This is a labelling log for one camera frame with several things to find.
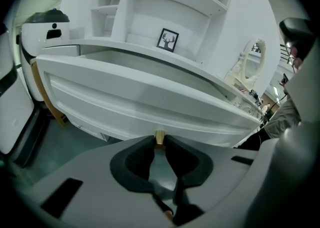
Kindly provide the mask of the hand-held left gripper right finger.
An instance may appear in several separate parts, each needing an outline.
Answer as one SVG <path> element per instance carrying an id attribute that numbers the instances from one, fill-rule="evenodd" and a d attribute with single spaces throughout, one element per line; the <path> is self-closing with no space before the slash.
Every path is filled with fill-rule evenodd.
<path id="1" fill-rule="evenodd" d="M 200 143 L 165 136 L 165 156 L 177 182 L 173 223 L 192 221 L 202 226 L 245 226 L 254 195 L 239 191 L 247 178 L 256 151 Z"/>

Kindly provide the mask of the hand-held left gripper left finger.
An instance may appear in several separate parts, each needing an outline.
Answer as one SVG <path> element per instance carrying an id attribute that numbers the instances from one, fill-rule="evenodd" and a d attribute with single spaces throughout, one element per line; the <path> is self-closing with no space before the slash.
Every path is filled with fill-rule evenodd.
<path id="1" fill-rule="evenodd" d="M 76 228 L 171 228 L 150 193 L 128 191 L 112 176 L 110 161 L 143 138 L 125 140 L 81 153 L 43 177 L 29 190 L 38 206 L 67 179 L 82 182 L 60 220 Z"/>

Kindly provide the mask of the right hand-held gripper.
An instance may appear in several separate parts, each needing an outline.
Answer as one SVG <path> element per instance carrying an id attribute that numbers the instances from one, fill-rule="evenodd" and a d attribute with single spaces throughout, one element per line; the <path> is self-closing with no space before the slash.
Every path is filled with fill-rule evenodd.
<path id="1" fill-rule="evenodd" d="M 258 197 L 287 197 L 316 182 L 320 173 L 320 57 L 310 55 L 286 84 L 300 122 L 278 139 L 254 139 L 260 156 L 270 155 Z"/>

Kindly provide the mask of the cream ornate vanity table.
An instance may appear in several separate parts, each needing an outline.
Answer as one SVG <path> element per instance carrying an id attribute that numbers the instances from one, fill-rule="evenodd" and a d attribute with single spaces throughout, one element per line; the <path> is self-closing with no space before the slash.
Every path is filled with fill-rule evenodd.
<path id="1" fill-rule="evenodd" d="M 238 109 L 248 113 L 249 115 L 252 115 L 253 117 L 256 117 L 261 121 L 265 115 L 265 113 L 262 111 L 263 104 L 260 106 L 257 106 L 255 104 L 255 99 L 249 95 L 252 89 L 249 90 L 248 88 L 246 88 L 240 80 L 235 78 L 230 73 L 228 73 L 225 77 L 225 81 L 233 87 L 235 87 L 235 84 L 238 84 L 247 90 L 246 93 L 242 93 L 235 87 L 235 89 L 240 93 L 240 96 L 232 97 L 230 102 Z"/>

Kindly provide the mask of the brown cardboard box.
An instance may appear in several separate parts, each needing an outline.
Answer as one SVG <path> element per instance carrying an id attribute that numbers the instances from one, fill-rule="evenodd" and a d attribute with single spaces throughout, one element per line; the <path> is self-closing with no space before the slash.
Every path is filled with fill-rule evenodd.
<path id="1" fill-rule="evenodd" d="M 35 81 L 35 84 L 44 100 L 44 103 L 46 104 L 48 110 L 50 111 L 50 113 L 52 114 L 52 116 L 56 119 L 56 121 L 62 126 L 65 127 L 66 124 L 68 123 L 68 118 L 67 116 L 62 113 L 61 111 L 59 111 L 57 108 L 54 107 L 54 105 L 52 104 L 46 90 L 45 87 L 43 85 L 39 70 L 38 70 L 38 66 L 37 66 L 37 61 L 35 58 L 33 58 L 30 61 L 30 66 L 31 66 L 31 71 L 32 71 L 32 75 Z"/>

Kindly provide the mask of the white black mobile robot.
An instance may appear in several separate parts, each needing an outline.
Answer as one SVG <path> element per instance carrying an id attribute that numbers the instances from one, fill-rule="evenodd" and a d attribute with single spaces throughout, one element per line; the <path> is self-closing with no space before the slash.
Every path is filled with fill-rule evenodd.
<path id="1" fill-rule="evenodd" d="M 43 102 L 44 99 L 32 73 L 32 59 L 41 54 L 46 42 L 56 43 L 68 40 L 70 38 L 69 23 L 69 17 L 54 8 L 34 13 L 21 26 L 16 42 L 19 45 L 24 79 L 31 98 L 36 102 Z"/>
<path id="2" fill-rule="evenodd" d="M 18 74 L 9 45 L 9 31 L 0 23 L 0 154 L 16 165 L 29 166 L 49 119 L 36 106 Z"/>

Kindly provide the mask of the black framed deer picture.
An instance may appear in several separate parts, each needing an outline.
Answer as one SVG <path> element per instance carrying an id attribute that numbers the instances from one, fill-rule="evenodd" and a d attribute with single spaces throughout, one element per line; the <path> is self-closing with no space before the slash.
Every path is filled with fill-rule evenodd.
<path id="1" fill-rule="evenodd" d="M 179 33 L 163 28 L 156 47 L 173 53 L 179 38 Z"/>

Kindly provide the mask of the white desk shelf hutch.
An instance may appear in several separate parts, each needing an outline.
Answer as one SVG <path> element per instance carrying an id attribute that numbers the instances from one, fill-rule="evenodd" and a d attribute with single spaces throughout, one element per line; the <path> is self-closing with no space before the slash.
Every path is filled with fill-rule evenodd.
<path id="1" fill-rule="evenodd" d="M 174 54 L 201 64 L 212 54 L 230 0 L 92 0 L 85 35 L 156 49 L 163 28 Z"/>

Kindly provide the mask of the oval mirror with cream frame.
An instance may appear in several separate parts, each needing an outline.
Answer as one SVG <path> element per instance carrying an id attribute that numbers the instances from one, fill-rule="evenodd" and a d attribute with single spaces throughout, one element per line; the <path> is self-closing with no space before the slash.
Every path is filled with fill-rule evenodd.
<path id="1" fill-rule="evenodd" d="M 266 42 L 262 39 L 252 39 L 240 54 L 241 69 L 239 79 L 248 89 L 253 89 L 262 75 L 265 65 Z"/>

